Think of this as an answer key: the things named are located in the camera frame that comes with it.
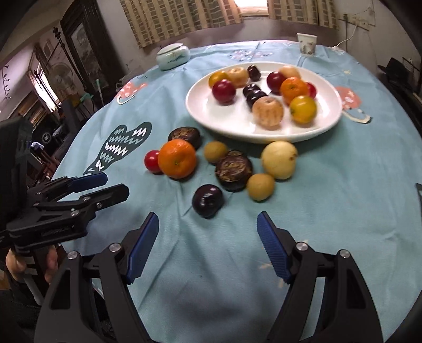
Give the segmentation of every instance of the yellow tomato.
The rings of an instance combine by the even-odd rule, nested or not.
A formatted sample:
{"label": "yellow tomato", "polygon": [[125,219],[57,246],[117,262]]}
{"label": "yellow tomato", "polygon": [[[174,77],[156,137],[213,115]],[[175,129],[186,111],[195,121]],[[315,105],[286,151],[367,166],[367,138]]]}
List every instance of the yellow tomato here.
{"label": "yellow tomato", "polygon": [[308,124],[317,116],[317,104],[315,100],[300,95],[290,103],[290,114],[292,119],[298,124]]}
{"label": "yellow tomato", "polygon": [[210,86],[210,88],[212,88],[216,82],[221,81],[221,80],[224,80],[224,79],[230,81],[229,76],[227,75],[227,73],[225,71],[216,71],[208,79],[208,86]]}

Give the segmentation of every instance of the window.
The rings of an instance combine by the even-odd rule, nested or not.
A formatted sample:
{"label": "window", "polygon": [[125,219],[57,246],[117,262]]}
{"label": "window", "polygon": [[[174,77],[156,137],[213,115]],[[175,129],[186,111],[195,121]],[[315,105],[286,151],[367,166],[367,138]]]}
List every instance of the window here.
{"label": "window", "polygon": [[44,100],[44,102],[47,104],[47,106],[49,107],[50,111],[53,112],[54,110],[57,109],[57,104],[60,103],[59,102],[59,98],[57,97],[57,95],[53,92],[44,72],[43,69],[41,68],[41,64],[38,65],[37,68],[37,73],[41,74],[41,80],[44,84],[44,86],[47,88],[48,92],[46,92],[46,90],[44,89],[43,86],[41,86],[41,84],[38,82],[38,80],[35,80],[34,82],[34,87],[35,90],[37,91],[38,95],[41,97],[41,99]]}
{"label": "window", "polygon": [[267,16],[267,0],[235,0],[243,16]]}

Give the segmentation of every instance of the white cup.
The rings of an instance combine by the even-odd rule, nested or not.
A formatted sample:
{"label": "white cup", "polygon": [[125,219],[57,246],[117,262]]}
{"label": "white cup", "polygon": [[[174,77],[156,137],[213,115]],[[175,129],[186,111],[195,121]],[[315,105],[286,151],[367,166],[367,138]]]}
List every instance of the white cup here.
{"label": "white cup", "polygon": [[303,55],[307,56],[315,55],[315,49],[317,48],[317,38],[318,36],[307,35],[305,33],[298,33],[300,52]]}

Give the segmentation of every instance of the oval plate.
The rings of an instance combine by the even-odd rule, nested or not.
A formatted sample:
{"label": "oval plate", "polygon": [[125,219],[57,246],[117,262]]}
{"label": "oval plate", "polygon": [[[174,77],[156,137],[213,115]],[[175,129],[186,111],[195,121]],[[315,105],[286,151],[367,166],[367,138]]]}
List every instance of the oval plate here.
{"label": "oval plate", "polygon": [[[234,67],[248,68],[252,63],[241,63],[219,69],[229,70]],[[278,62],[255,62],[261,71],[261,79],[255,82],[261,89],[278,98],[282,103],[282,97],[270,94],[267,86],[269,73],[278,70],[286,63]],[[237,89],[236,98],[230,105],[220,105],[212,95],[208,86],[208,79],[212,73],[204,76],[195,83],[186,95],[186,108],[190,115],[201,125],[221,135],[252,143],[270,143],[274,141],[300,142],[314,138],[330,130],[340,120],[342,104],[337,90],[327,80],[304,68],[296,67],[302,79],[315,85],[318,94],[315,98],[318,114],[315,120],[307,126],[299,126],[290,119],[290,111],[284,103],[284,118],[277,130],[266,130],[254,121],[251,111],[246,104],[242,89]]]}

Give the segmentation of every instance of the round table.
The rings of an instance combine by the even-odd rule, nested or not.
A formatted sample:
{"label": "round table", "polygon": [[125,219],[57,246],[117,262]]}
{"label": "round table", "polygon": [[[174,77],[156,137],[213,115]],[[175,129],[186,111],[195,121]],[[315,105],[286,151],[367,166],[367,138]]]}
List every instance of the round table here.
{"label": "round table", "polygon": [[[192,49],[191,54],[188,63],[173,70],[155,67],[135,77],[122,97],[95,113],[75,138],[55,177],[105,172],[106,186],[124,183],[130,196],[97,212],[88,235],[64,247],[81,254],[99,252],[120,242],[153,211],[160,232],[142,276],[129,287],[151,338],[163,343],[256,343],[268,334],[288,289],[276,277],[257,234],[257,215],[267,211],[278,227],[316,251],[351,251],[387,339],[422,289],[421,210],[415,188],[422,181],[422,141],[406,113],[354,58],[324,46],[317,47],[314,57],[301,56],[299,45],[289,41],[221,44]],[[302,66],[335,87],[348,87],[373,120],[362,125],[343,117],[327,133],[295,144],[296,173],[277,183],[270,199],[255,203],[245,191],[224,192],[225,206],[215,218],[203,219],[191,208],[192,195],[203,184],[218,184],[203,149],[187,182],[149,173],[143,157],[159,150],[173,129],[195,126],[204,143],[216,139],[244,151],[254,171],[262,172],[264,146],[205,130],[184,105],[188,90],[201,77],[248,61]],[[307,336],[316,325],[322,289],[323,280],[318,280]]]}

